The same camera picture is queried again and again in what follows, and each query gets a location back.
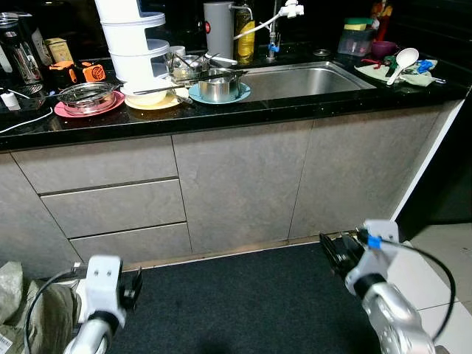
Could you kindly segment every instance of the faucet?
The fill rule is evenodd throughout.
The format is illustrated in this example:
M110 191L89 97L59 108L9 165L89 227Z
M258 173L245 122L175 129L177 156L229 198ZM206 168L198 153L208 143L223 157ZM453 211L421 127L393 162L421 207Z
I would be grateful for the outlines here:
M279 8L282 6L282 0L274 0L274 17L279 13ZM268 54L267 61L275 60L275 53L280 51L280 33L277 33L277 20L272 22L268 28L270 34L268 37Z
M270 26L266 27L270 32L266 58L268 62L274 61L275 53L280 51L280 32L277 31L277 19L281 16L293 18L303 14L303 5L298 5L297 0L287 0L284 7L282 6L282 0L274 0L274 20L271 22Z

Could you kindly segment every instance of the gray cabinet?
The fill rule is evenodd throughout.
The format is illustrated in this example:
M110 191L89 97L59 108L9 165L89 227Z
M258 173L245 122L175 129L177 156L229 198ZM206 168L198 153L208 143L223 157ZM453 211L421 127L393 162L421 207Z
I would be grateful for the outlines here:
M186 223L82 237L71 242L84 261L94 254L117 254L125 263L192 254Z
M178 180L42 197L67 237L185 221Z
M439 112L431 107L315 119L290 237L390 219L418 170L420 151L431 147Z
M13 153L38 193L176 177L170 136Z
M28 277L48 277L80 260L9 154L0 177L0 266L21 261Z
M173 136L195 253L288 237L312 122Z

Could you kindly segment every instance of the floor mat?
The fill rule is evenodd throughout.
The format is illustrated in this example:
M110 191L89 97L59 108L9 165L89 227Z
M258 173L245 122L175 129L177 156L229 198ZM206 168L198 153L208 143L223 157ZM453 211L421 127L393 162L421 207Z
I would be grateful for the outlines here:
M143 271L110 353L378 354L319 243Z

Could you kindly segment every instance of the backsplash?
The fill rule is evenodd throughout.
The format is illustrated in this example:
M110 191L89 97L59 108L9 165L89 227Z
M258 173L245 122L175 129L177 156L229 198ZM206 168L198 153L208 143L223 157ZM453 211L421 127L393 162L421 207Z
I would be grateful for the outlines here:
M166 15L166 24L159 35L171 45L184 45L187 50L205 49L203 3L206 0L142 0L144 11L159 11ZM305 15L294 19L281 18L279 29L282 42L311 42L315 46L336 49L347 16L365 16L371 0L342 1L333 7L326 1L301 0ZM19 0L0 11L20 10L32 13L44 38L67 40L75 59L108 57L108 48L100 26L94 0L32 1ZM273 0L255 0L256 21L270 19ZM256 45L268 43L268 31L257 32Z
M206 48L203 3L206 0L142 0L142 9L165 13L167 23L159 36L187 50ZM254 0L256 21L272 17L273 0ZM305 15L281 18L282 42L309 42L336 50L345 17L369 15L372 0L300 0ZM75 59L108 57L94 0L17 0L0 11L22 10L38 20L45 38L65 38ZM472 67L472 2L460 0L396 0L386 40ZM256 34L256 45L268 43L268 31Z

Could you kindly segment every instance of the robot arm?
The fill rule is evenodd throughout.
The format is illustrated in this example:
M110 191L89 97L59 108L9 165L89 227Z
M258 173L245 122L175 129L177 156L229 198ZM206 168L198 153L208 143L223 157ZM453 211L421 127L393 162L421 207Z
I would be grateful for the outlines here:
M393 221L367 220L356 235L343 233L343 247L320 235L333 270L344 278L347 290L362 299L383 354L435 354L421 317L401 292L386 281L397 249L382 240L398 242Z
M67 346L65 354L102 354L111 345L119 326L125 326L126 310L134 308L142 287L141 271L130 290L119 283L122 261L116 256L90 258L86 275L87 319Z

